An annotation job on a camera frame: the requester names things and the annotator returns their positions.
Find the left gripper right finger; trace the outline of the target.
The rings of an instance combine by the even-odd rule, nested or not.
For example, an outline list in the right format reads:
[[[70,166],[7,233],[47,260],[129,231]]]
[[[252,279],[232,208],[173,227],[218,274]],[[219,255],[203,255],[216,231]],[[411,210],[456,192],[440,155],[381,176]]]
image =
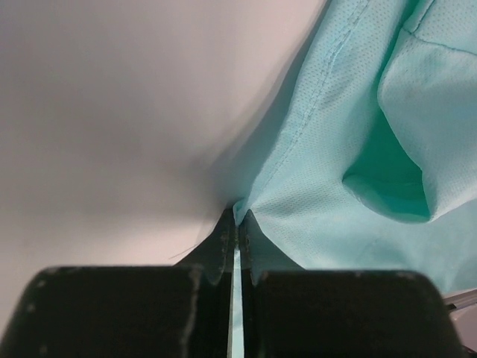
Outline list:
[[[466,357],[449,310],[414,271],[305,270],[238,227],[246,357]]]

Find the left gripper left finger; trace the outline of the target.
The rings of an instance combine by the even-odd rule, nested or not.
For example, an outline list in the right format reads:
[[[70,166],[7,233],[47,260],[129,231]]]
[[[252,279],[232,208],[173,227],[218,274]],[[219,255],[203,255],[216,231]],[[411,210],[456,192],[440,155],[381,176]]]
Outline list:
[[[172,266],[52,266],[32,277],[3,357],[226,357],[233,214]]]

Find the mint green t shirt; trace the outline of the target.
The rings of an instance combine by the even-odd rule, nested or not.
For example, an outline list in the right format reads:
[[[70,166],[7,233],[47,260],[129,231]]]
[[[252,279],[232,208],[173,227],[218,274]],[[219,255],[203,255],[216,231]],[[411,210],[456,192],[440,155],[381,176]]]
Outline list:
[[[476,286],[476,3],[328,1],[239,152],[250,270]]]

